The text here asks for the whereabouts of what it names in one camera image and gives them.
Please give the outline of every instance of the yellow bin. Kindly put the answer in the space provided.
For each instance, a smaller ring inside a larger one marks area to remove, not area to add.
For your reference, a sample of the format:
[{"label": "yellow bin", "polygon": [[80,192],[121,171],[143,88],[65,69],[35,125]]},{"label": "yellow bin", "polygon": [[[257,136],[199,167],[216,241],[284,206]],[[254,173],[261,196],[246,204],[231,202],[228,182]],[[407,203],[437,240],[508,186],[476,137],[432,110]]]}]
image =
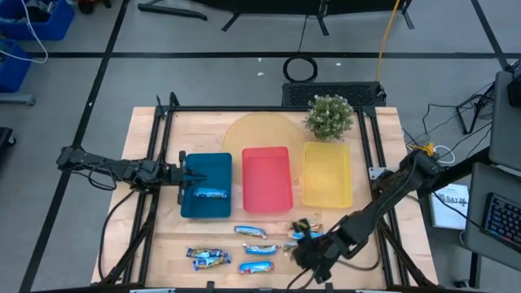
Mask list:
[{"label": "yellow bin", "polygon": [[306,142],[302,202],[320,208],[352,205],[351,155],[342,143]]}]

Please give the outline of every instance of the potted plant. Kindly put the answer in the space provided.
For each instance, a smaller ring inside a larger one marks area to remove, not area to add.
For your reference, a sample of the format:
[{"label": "potted plant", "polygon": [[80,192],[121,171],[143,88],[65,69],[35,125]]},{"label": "potted plant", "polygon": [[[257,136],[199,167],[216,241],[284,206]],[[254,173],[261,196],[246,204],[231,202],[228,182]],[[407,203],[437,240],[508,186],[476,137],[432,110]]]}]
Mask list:
[{"label": "potted plant", "polygon": [[315,95],[315,100],[308,105],[313,108],[308,111],[304,124],[318,139],[340,139],[344,131],[351,129],[353,109],[347,99],[337,94],[334,97]]}]

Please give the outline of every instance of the blue storage bin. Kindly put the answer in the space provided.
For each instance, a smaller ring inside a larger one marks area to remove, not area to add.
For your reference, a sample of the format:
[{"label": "blue storage bin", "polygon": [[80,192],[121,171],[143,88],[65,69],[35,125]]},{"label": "blue storage bin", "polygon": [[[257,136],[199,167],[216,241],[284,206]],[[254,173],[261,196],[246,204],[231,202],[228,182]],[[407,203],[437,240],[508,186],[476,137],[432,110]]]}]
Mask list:
[{"label": "blue storage bin", "polygon": [[[231,154],[189,154],[185,160],[187,168],[194,173],[207,176],[205,181],[196,183],[185,190],[181,216],[185,218],[222,218],[231,214]],[[226,199],[195,197],[198,187],[226,190]]]},{"label": "blue storage bin", "polygon": [[[45,4],[51,2],[57,2],[57,4],[50,14],[49,20],[45,23],[31,23],[34,32],[40,40],[62,40],[65,37],[68,28],[71,26],[72,19],[74,18],[74,10],[65,0],[42,1]],[[25,15],[21,0],[2,0],[0,6],[0,17],[10,18],[15,15]],[[13,40],[34,40],[34,36],[29,31],[25,21],[16,23],[0,22],[0,32]]]},{"label": "blue storage bin", "polygon": [[[15,41],[0,39],[0,48],[11,55],[31,59]],[[22,81],[24,81],[31,62],[14,59],[2,53],[0,53],[0,58],[2,58],[0,63],[0,93],[17,92],[22,85]]]}]

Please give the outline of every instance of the yellow cable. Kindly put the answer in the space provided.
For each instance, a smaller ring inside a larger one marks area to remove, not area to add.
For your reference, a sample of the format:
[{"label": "yellow cable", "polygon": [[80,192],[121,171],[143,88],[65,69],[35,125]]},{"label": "yellow cable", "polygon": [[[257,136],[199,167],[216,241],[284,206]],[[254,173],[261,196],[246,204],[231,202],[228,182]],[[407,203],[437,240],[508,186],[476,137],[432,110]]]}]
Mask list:
[{"label": "yellow cable", "polygon": [[387,41],[387,35],[389,34],[389,30],[391,30],[392,21],[394,20],[394,15],[396,14],[396,10],[398,10],[398,5],[400,4],[400,0],[396,0],[394,4],[394,8],[392,8],[391,18],[389,19],[389,23],[387,23],[387,28],[385,29],[385,34],[382,39],[382,47],[380,48],[380,54],[378,55],[378,68],[376,69],[376,81],[380,81],[380,71],[382,70],[382,55],[385,51],[385,42]]}]

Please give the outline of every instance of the plastic bin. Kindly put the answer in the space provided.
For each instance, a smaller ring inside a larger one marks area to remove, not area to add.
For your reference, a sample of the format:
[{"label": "plastic bin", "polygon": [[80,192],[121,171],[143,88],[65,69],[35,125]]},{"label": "plastic bin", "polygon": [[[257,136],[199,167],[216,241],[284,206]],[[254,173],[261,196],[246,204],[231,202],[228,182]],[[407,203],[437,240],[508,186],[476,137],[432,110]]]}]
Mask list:
[{"label": "plastic bin", "polygon": [[306,142],[302,203],[320,208],[352,205],[351,156],[342,143]]},{"label": "plastic bin", "polygon": [[[45,23],[31,23],[34,32],[40,40],[62,40],[72,23],[74,10],[65,0],[42,1],[45,4],[49,4],[50,2],[57,2],[57,4],[49,20]],[[0,4],[0,17],[8,19],[17,15],[25,15],[24,7],[21,4],[20,0],[2,0],[2,4]],[[34,36],[29,32],[25,21],[16,23],[0,21],[0,32],[13,40],[34,40]]]},{"label": "plastic bin", "polygon": [[[186,167],[194,173],[207,176],[185,190],[181,216],[185,218],[222,218],[231,214],[231,155],[229,153],[189,154]],[[197,187],[209,187],[228,191],[226,199],[195,197]]]},{"label": "plastic bin", "polygon": [[293,208],[286,147],[243,150],[243,208],[252,213],[286,212]]},{"label": "plastic bin", "polygon": [[[12,40],[0,39],[0,48],[7,53],[26,59],[31,57]],[[31,63],[0,53],[0,93],[14,93],[20,89]]]}]

